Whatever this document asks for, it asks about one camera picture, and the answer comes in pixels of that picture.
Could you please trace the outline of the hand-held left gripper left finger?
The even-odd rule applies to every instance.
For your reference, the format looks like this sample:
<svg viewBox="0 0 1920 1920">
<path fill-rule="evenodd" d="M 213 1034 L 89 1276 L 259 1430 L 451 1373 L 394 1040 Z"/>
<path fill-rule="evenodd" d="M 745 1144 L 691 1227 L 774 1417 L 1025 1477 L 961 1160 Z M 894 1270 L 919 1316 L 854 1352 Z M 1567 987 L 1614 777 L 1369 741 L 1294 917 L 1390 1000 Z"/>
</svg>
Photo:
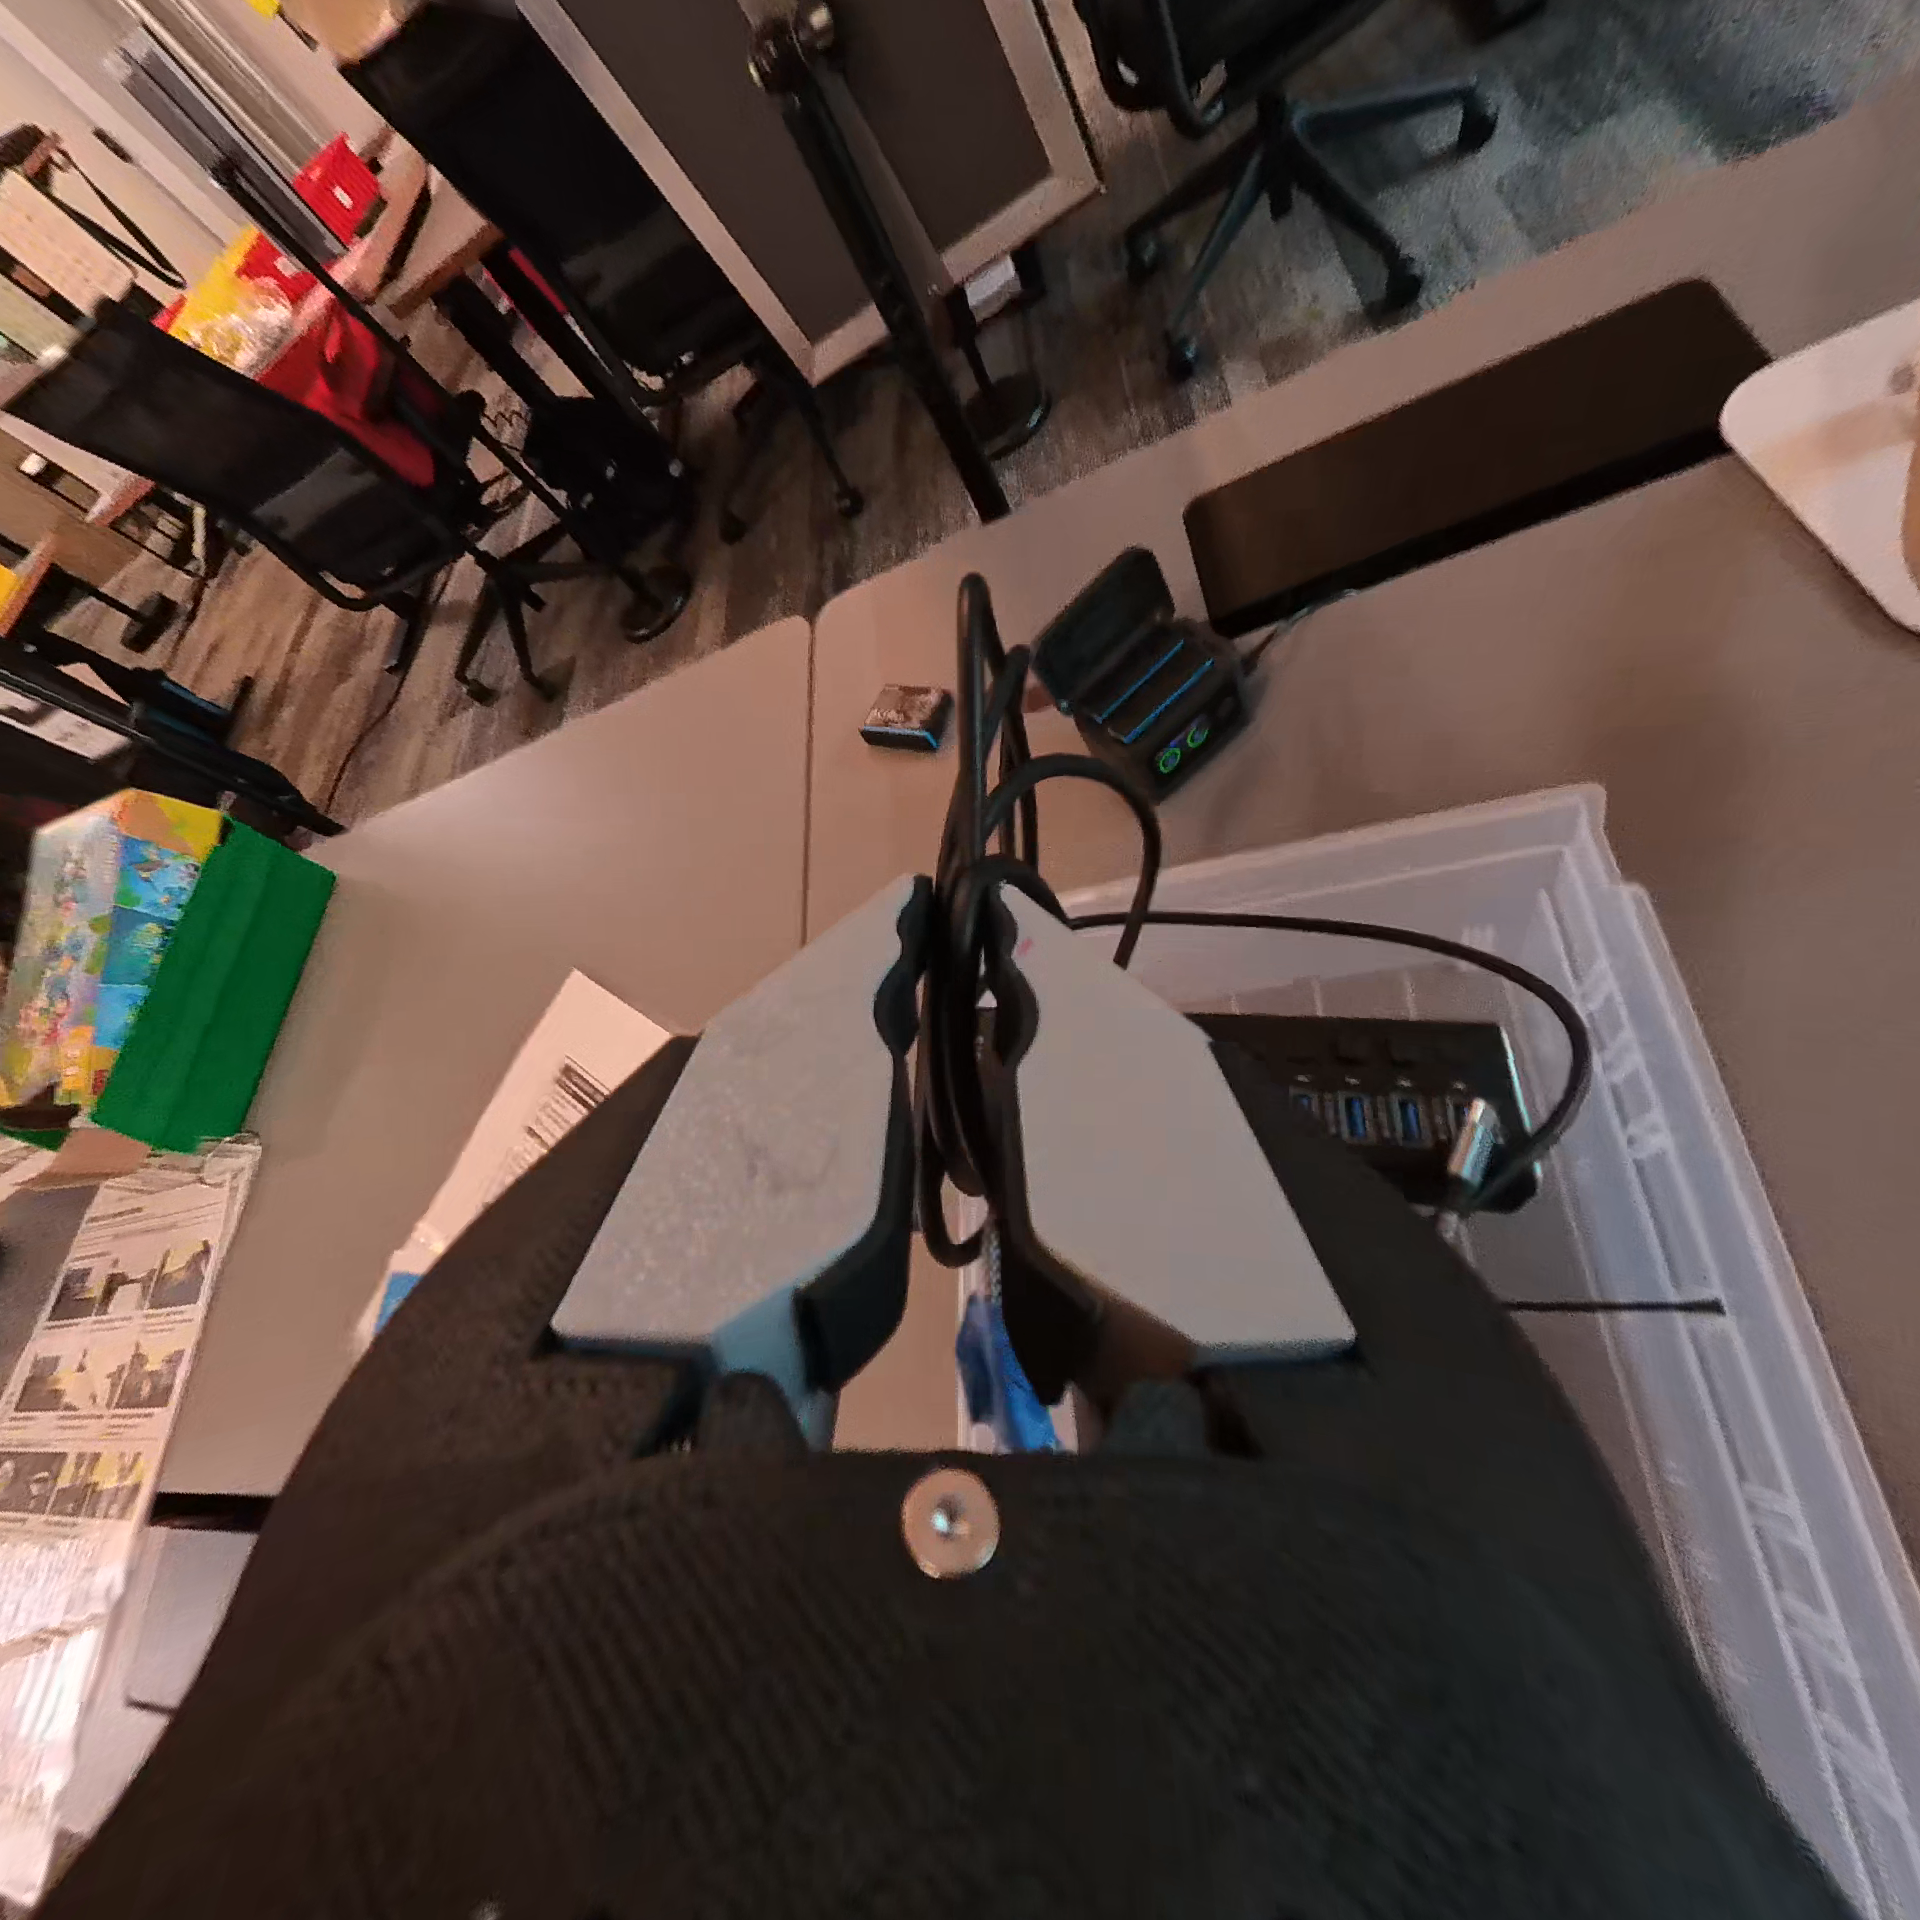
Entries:
<svg viewBox="0 0 1920 1920">
<path fill-rule="evenodd" d="M 901 875 L 708 1021 L 552 1313 L 558 1346 L 770 1379 L 832 1446 L 906 1307 L 932 919 L 932 879 Z"/>
</svg>

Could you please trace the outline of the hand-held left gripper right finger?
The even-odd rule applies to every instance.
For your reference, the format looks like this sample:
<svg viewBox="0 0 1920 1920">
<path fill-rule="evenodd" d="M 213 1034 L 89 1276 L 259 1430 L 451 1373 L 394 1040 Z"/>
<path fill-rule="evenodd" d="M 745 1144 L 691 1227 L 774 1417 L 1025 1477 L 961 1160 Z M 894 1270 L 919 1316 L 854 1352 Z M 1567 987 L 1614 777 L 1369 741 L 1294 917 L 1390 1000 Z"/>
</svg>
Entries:
<svg viewBox="0 0 1920 1920">
<path fill-rule="evenodd" d="M 980 1185 L 1044 1403 L 1353 1352 L 1355 1322 L 1189 1016 L 1011 886 L 980 912 Z"/>
</svg>

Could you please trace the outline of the black usb hub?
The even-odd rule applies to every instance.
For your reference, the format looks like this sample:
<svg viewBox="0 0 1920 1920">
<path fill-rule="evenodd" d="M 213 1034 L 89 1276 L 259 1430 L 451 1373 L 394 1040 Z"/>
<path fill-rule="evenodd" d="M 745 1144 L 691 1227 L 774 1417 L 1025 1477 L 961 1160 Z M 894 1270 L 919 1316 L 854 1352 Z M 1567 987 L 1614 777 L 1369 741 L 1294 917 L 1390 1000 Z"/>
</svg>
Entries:
<svg viewBox="0 0 1920 1920">
<path fill-rule="evenodd" d="M 1390 1187 L 1432 1209 L 1476 1099 L 1497 1144 L 1531 1133 L 1518 1059 L 1497 1019 L 1195 1013 L 1217 1043 L 1235 1043 L 1277 1077 L 1288 1107 L 1346 1144 Z"/>
</svg>

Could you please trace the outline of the clear plastic bin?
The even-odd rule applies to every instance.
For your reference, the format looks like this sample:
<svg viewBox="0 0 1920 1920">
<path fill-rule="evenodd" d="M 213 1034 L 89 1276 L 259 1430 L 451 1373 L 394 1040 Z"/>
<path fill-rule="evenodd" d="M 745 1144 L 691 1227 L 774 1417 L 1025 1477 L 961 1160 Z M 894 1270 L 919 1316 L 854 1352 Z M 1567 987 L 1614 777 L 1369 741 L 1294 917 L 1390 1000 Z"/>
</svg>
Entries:
<svg viewBox="0 0 1920 1920">
<path fill-rule="evenodd" d="M 1565 786 L 1176 869 L 1133 972 L 1179 1013 L 1380 975 L 1509 1030 L 1544 1166 L 1465 1255 L 1497 1331 L 1573 1307 L 1568 1387 L 1693 1656 L 1860 1916 L 1917 1916 L 1913 1580 L 1605 794 Z M 1098 946 L 1115 961 L 1113 947 Z"/>
</svg>

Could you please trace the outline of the white paper sheet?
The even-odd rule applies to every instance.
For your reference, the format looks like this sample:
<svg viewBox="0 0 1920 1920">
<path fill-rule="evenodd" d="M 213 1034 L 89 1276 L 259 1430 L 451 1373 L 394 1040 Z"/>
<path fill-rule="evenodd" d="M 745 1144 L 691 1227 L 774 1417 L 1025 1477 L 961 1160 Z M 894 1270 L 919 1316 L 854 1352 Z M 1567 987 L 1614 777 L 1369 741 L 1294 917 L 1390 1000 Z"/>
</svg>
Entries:
<svg viewBox="0 0 1920 1920">
<path fill-rule="evenodd" d="M 361 1313 L 364 1354 L 452 1243 L 674 1034 L 588 972 L 568 972 Z"/>
</svg>

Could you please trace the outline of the black battery charger case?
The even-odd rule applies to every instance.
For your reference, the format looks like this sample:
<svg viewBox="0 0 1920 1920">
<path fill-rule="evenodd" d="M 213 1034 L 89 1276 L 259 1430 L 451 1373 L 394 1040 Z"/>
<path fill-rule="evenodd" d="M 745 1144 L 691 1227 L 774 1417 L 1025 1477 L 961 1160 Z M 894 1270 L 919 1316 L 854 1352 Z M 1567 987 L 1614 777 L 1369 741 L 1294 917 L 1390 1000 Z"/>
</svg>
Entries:
<svg viewBox="0 0 1920 1920">
<path fill-rule="evenodd" d="M 1131 545 L 1039 633 L 1032 674 L 1085 746 L 1164 804 L 1245 736 L 1240 654 L 1179 614 L 1153 550 Z"/>
</svg>

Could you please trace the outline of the green plastic bin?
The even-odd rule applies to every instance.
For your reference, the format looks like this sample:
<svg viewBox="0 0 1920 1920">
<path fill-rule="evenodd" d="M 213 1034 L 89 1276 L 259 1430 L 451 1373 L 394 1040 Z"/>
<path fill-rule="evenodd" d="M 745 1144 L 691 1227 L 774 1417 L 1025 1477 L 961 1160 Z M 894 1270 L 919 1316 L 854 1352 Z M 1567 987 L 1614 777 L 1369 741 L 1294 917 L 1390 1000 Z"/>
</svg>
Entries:
<svg viewBox="0 0 1920 1920">
<path fill-rule="evenodd" d="M 335 886 L 304 851 L 229 823 L 163 947 L 92 1123 L 167 1153 L 240 1137 Z"/>
</svg>

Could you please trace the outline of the printed photo sheet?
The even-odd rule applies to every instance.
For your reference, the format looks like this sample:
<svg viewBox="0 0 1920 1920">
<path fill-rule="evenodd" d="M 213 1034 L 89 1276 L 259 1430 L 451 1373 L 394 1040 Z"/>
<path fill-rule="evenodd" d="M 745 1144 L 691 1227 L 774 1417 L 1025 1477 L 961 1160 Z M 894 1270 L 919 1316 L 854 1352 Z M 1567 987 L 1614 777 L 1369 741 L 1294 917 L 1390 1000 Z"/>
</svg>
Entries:
<svg viewBox="0 0 1920 1920">
<path fill-rule="evenodd" d="M 252 1136 L 104 1182 L 3 1396 L 3 1883 L 46 1887 L 138 1534 L 259 1172 Z"/>
</svg>

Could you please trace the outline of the colourful printed box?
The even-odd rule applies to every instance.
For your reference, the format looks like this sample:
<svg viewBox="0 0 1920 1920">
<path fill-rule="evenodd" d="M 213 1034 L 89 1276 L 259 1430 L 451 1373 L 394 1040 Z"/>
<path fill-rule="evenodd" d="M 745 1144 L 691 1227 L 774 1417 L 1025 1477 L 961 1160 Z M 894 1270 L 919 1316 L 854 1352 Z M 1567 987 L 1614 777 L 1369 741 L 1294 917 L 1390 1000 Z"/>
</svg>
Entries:
<svg viewBox="0 0 1920 1920">
<path fill-rule="evenodd" d="M 91 1113 L 229 818 L 127 787 L 38 827 L 7 973 L 4 1105 Z"/>
</svg>

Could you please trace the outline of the black rectangular pad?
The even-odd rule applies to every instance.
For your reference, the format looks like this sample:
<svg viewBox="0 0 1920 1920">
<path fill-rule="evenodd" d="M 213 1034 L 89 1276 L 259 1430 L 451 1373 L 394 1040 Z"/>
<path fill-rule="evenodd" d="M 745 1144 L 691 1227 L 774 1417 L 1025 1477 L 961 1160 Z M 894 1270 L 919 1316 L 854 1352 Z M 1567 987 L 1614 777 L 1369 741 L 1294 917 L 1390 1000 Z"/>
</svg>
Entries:
<svg viewBox="0 0 1920 1920">
<path fill-rule="evenodd" d="M 1239 638 L 1712 461 L 1773 362 L 1691 277 L 1197 493 L 1209 622 Z"/>
</svg>

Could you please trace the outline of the black mesh chair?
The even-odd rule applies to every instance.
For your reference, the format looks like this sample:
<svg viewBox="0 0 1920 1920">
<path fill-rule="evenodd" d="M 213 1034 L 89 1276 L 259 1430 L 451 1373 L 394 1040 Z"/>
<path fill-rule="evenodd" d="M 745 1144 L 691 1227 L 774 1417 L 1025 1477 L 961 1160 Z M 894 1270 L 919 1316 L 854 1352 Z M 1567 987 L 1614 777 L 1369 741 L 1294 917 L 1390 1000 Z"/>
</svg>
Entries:
<svg viewBox="0 0 1920 1920">
<path fill-rule="evenodd" d="M 496 515 L 473 454 L 505 448 L 486 432 L 483 398 L 401 381 L 399 399 L 429 449 L 422 479 L 122 301 L 102 301 L 66 348 L 4 381 L 10 418 L 207 510 L 342 611 L 414 617 L 430 585 L 475 561 L 522 681 L 550 697 L 511 566 L 483 550 Z"/>
</svg>

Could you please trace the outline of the black metal table leg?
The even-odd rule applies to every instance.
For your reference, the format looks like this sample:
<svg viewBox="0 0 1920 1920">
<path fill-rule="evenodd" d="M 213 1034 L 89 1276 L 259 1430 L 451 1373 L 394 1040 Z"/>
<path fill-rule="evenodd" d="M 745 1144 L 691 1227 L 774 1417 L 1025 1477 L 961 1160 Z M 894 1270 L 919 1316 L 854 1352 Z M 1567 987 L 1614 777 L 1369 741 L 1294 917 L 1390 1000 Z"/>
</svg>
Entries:
<svg viewBox="0 0 1920 1920">
<path fill-rule="evenodd" d="M 769 93 L 854 274 L 869 291 L 894 360 L 935 425 L 974 515 L 1011 515 L 997 461 L 1044 428 L 1053 396 L 1039 373 L 992 373 L 965 288 L 931 294 L 931 272 L 911 266 L 899 240 L 914 219 L 891 219 L 837 114 L 824 70 L 837 49 L 828 3 L 770 11 L 751 35 L 748 72 Z"/>
</svg>

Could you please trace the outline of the black office chair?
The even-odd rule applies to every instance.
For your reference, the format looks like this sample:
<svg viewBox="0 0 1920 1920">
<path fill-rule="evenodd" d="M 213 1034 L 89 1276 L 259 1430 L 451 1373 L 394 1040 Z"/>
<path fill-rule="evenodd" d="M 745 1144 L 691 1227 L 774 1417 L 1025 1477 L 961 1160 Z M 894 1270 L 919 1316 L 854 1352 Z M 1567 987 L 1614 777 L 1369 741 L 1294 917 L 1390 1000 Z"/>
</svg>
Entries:
<svg viewBox="0 0 1920 1920">
<path fill-rule="evenodd" d="M 1100 85 L 1122 111 L 1157 114 L 1190 142 L 1211 138 L 1240 110 L 1254 115 L 1249 132 L 1195 167 L 1121 234 L 1127 277 L 1141 286 L 1162 266 L 1164 230 L 1218 201 L 1164 326 L 1170 384 L 1186 384 L 1198 369 L 1197 310 L 1258 210 L 1282 221 L 1304 198 L 1372 251 L 1385 275 L 1372 303 L 1377 316 L 1400 317 L 1423 299 L 1424 272 L 1344 181 L 1324 140 L 1455 111 L 1456 153 L 1476 153 L 1501 125 L 1501 111 L 1479 81 L 1445 79 L 1300 102 L 1292 93 L 1294 77 L 1380 11 L 1378 1 L 1076 1 L 1073 11 L 1087 32 Z"/>
<path fill-rule="evenodd" d="M 782 415 L 802 420 L 840 518 L 865 511 L 817 388 L 516 3 L 410 3 L 340 75 L 498 230 L 516 256 L 506 286 L 541 286 L 616 392 L 638 393 L 643 375 L 680 404 L 752 373 L 723 542 L 751 530 L 743 498 Z"/>
</svg>

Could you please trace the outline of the wooden document stand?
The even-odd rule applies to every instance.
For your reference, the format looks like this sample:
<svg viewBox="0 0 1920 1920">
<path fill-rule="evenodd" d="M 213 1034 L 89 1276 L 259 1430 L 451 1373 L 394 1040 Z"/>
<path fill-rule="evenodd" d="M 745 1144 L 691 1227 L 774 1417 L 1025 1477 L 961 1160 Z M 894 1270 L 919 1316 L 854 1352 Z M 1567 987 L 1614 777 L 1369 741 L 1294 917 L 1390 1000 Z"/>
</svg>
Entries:
<svg viewBox="0 0 1920 1920">
<path fill-rule="evenodd" d="M 1918 301 L 1747 378 L 1733 454 L 1895 626 L 1918 632 Z"/>
</svg>

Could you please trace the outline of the red plastic crate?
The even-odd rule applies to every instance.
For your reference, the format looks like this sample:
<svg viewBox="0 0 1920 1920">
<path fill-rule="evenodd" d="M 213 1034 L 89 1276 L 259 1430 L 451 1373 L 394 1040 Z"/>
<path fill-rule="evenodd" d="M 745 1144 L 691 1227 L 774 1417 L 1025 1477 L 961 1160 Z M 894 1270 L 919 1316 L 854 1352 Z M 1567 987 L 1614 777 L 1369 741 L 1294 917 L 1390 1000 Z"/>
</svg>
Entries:
<svg viewBox="0 0 1920 1920">
<path fill-rule="evenodd" d="M 316 148 L 294 171 L 292 187 L 344 249 L 372 230 L 384 208 L 378 171 L 347 134 Z"/>
</svg>

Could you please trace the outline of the grey partition panel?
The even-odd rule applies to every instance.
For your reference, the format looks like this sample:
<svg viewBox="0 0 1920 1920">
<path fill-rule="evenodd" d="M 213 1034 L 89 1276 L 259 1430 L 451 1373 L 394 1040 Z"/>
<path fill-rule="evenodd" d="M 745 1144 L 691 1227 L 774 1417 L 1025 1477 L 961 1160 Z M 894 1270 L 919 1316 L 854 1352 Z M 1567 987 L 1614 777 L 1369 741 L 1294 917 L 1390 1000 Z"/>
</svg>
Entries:
<svg viewBox="0 0 1920 1920">
<path fill-rule="evenodd" d="M 885 321 L 774 98 L 756 28 L 810 3 L 531 1 L 520 13 L 810 386 Z M 943 296 L 1098 190 L 1039 3 L 830 1 L 823 79 L 904 256 Z"/>
</svg>

